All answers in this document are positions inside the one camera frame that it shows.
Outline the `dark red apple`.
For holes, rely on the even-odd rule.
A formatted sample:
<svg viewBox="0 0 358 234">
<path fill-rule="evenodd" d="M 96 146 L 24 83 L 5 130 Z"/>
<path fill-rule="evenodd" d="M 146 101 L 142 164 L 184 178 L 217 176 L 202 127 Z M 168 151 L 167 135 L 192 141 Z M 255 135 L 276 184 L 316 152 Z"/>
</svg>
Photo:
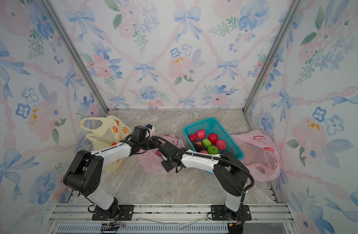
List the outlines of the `dark red apple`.
<svg viewBox="0 0 358 234">
<path fill-rule="evenodd" d="M 194 143 L 194 148 L 197 152 L 201 152 L 204 149 L 204 144 L 202 141 L 196 141 Z"/>
</svg>

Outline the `yellow knotted plastic bag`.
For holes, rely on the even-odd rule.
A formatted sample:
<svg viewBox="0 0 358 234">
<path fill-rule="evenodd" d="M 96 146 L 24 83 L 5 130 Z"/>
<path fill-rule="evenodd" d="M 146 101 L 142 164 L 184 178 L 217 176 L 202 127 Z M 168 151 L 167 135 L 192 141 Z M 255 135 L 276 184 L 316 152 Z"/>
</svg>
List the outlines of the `yellow knotted plastic bag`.
<svg viewBox="0 0 358 234">
<path fill-rule="evenodd" d="M 99 121 L 102 124 L 97 129 L 89 129 L 83 125 L 86 121 Z M 86 137 L 93 143 L 94 150 L 114 146 L 132 133 L 132 129 L 115 116 L 85 118 L 80 122 L 80 127 L 91 132 Z"/>
</svg>

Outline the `green crinkled toy vegetable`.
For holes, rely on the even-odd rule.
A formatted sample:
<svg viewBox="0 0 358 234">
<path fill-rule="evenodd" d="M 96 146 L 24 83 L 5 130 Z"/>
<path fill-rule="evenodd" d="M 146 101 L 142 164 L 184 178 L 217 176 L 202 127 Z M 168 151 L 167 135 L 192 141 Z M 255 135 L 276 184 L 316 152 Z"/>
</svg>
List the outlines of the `green crinkled toy vegetable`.
<svg viewBox="0 0 358 234">
<path fill-rule="evenodd" d="M 203 148 L 204 148 L 205 150 L 207 150 L 207 148 L 208 148 L 209 146 L 212 146 L 212 142 L 211 142 L 209 139 L 203 139 L 203 140 L 202 140 L 202 143 L 203 143 Z"/>
</svg>

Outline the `pink crinkled toy ball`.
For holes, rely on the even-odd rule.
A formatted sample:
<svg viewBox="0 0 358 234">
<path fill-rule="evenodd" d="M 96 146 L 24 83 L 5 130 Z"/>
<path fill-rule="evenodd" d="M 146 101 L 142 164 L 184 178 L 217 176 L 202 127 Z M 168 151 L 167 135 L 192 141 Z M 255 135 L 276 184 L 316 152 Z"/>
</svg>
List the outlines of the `pink crinkled toy ball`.
<svg viewBox="0 0 358 234">
<path fill-rule="evenodd" d="M 227 145 L 224 140 L 217 140 L 215 146 L 218 148 L 219 151 L 225 150 Z"/>
</svg>

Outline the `pink printed plastic bag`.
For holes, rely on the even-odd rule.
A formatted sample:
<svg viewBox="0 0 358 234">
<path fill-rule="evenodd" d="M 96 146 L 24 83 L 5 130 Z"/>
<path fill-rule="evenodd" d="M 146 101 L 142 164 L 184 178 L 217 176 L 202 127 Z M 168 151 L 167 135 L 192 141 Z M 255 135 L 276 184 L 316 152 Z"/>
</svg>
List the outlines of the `pink printed plastic bag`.
<svg viewBox="0 0 358 234">
<path fill-rule="evenodd" d="M 268 182 L 281 173 L 281 157 L 273 140 L 261 130 L 232 135 L 244 153 L 240 161 L 247 167 L 255 181 Z"/>
</svg>

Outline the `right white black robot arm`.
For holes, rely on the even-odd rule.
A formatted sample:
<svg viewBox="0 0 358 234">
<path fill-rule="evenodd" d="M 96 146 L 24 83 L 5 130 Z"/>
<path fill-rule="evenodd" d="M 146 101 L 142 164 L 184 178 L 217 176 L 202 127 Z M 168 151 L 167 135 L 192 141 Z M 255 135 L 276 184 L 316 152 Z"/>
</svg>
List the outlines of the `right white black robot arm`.
<svg viewBox="0 0 358 234">
<path fill-rule="evenodd" d="M 246 193 L 255 185 L 250 171 L 236 156 L 225 151 L 220 155 L 209 155 L 192 150 L 178 148 L 169 143 L 158 147 L 163 157 L 161 162 L 166 171 L 173 168 L 196 168 L 211 172 L 215 175 L 222 188 L 226 191 L 226 201 L 223 206 L 224 215 L 219 218 L 245 222 L 244 199 Z"/>
</svg>

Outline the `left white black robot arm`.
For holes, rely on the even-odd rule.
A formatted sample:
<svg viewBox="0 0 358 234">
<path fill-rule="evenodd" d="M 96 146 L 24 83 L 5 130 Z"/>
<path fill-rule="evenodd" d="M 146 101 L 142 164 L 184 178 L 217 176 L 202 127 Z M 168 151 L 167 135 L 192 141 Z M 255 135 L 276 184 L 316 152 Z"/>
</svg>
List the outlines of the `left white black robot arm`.
<svg viewBox="0 0 358 234">
<path fill-rule="evenodd" d="M 156 146 L 150 140 L 154 129 L 150 124 L 136 126 L 133 133 L 114 146 L 92 152 L 80 150 L 64 175 L 64 185 L 92 202 L 95 215 L 117 220 L 122 212 L 118 200 L 100 185 L 102 170 L 118 160 L 155 149 Z"/>
</svg>

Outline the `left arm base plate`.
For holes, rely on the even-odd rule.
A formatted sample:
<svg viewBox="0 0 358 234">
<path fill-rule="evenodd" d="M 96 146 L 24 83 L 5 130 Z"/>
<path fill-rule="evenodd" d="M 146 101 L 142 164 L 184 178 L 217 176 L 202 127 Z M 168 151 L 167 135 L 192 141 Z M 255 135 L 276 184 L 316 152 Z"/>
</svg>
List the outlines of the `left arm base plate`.
<svg viewBox="0 0 358 234">
<path fill-rule="evenodd" d="M 118 205 L 109 210 L 103 210 L 96 206 L 93 214 L 93 221 L 131 221 L 134 212 L 134 205 Z"/>
</svg>

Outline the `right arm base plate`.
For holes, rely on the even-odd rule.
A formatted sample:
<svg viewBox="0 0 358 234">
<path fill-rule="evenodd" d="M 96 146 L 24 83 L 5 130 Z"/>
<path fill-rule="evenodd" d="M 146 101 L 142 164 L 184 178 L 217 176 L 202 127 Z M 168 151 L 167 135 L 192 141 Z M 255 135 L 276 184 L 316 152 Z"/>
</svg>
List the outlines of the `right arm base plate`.
<svg viewBox="0 0 358 234">
<path fill-rule="evenodd" d="M 248 205 L 240 206 L 235 212 L 225 205 L 211 205 L 211 219 L 213 221 L 250 221 L 251 212 Z"/>
</svg>

